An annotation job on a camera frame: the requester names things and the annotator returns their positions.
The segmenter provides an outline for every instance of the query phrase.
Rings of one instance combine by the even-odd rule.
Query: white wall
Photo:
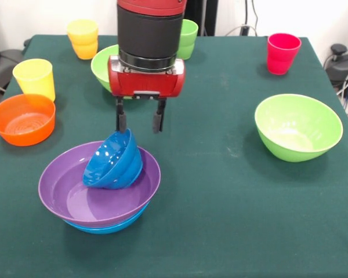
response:
[[[219,0],[216,35],[225,35],[233,27],[244,23],[244,2]],[[248,23],[254,25],[251,0],[248,3]],[[343,43],[348,47],[348,0],[254,0],[254,3],[260,36],[274,32],[306,36],[321,62],[329,55],[333,43]]]
[[[321,61],[331,44],[348,46],[348,0],[334,5],[327,0],[254,2],[259,35],[290,32],[307,36]],[[67,23],[80,17],[96,20],[100,34],[115,35],[115,4],[116,0],[0,0],[0,49],[21,49],[23,41],[34,34],[65,34]],[[219,0],[216,35],[223,36],[243,22],[244,0]],[[249,0],[249,24],[254,22]]]
[[[0,50],[22,49],[35,34],[66,34],[78,18],[96,20],[100,34],[117,34],[116,0],[0,0]]]

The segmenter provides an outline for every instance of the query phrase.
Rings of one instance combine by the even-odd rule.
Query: green cup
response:
[[[183,19],[182,29],[180,31],[179,49],[177,57],[183,60],[188,60],[195,48],[195,41],[198,32],[196,22],[188,19]]]

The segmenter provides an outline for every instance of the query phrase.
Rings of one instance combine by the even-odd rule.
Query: purple bowl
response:
[[[82,182],[89,160],[103,141],[79,145],[54,159],[43,171],[39,196],[56,216],[80,226],[101,228],[138,213],[154,196],[161,179],[155,158],[139,148],[143,170],[125,189],[88,188]]]

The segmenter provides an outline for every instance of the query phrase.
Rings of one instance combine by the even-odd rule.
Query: plastic bowl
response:
[[[142,167],[142,157],[131,130],[117,131],[96,150],[82,181],[88,187],[126,188],[137,179]]]
[[[72,222],[68,222],[66,221],[66,223],[70,224],[72,227],[81,230],[85,233],[93,233],[95,235],[107,235],[109,233],[116,233],[119,232],[125,228],[127,228],[128,226],[132,225],[143,213],[143,211],[146,209],[146,207],[148,206],[148,204],[146,204],[138,213],[136,213],[135,215],[131,216],[130,218],[128,218],[127,220],[122,221],[121,223],[109,226],[109,227],[104,227],[104,228],[89,228],[89,227],[84,227],[84,226],[80,226],[80,225],[76,225]]]
[[[90,64],[93,74],[101,85],[111,92],[110,80],[108,78],[108,58],[111,55],[118,55],[118,45],[112,45],[99,51]]]
[[[48,138],[55,127],[56,107],[40,94],[19,94],[0,103],[0,136],[15,146]]]
[[[263,100],[255,122],[265,146],[288,162],[316,158],[343,136],[338,115],[324,103],[299,94],[279,94]]]
[[[76,225],[99,228],[120,223],[140,211],[160,185],[160,167],[154,157],[139,148],[143,170],[125,189],[88,188],[82,175],[102,141],[69,149],[54,159],[39,181],[39,197],[54,215]]]

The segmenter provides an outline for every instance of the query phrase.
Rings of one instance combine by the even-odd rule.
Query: table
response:
[[[101,36],[99,47],[116,41]],[[25,58],[53,63],[57,122],[32,147],[0,138],[0,277],[348,277],[348,118],[302,42],[290,72],[272,76],[266,38],[198,38],[163,133],[152,132],[155,101],[126,101],[128,126],[157,158],[162,182],[131,227],[95,236],[48,212],[37,186],[57,155],[113,132],[114,99],[66,36],[33,37]],[[19,93],[13,81],[5,97]],[[278,93],[332,107],[341,142],[309,162],[276,159],[253,113]]]

